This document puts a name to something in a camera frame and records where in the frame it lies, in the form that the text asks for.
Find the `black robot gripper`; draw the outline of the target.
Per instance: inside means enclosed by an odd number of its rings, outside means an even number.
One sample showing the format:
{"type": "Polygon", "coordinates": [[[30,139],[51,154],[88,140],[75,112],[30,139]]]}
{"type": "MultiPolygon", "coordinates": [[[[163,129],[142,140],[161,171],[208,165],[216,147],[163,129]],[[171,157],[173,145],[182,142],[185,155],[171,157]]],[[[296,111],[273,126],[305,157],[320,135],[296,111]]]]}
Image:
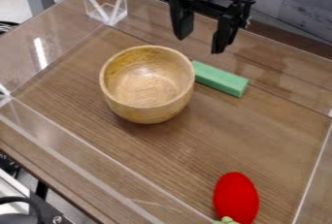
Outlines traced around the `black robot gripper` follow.
{"type": "Polygon", "coordinates": [[[240,28],[249,25],[250,9],[256,0],[166,0],[170,6],[173,30],[184,40],[193,31],[194,12],[218,16],[212,53],[220,54],[233,43],[240,28]]]}

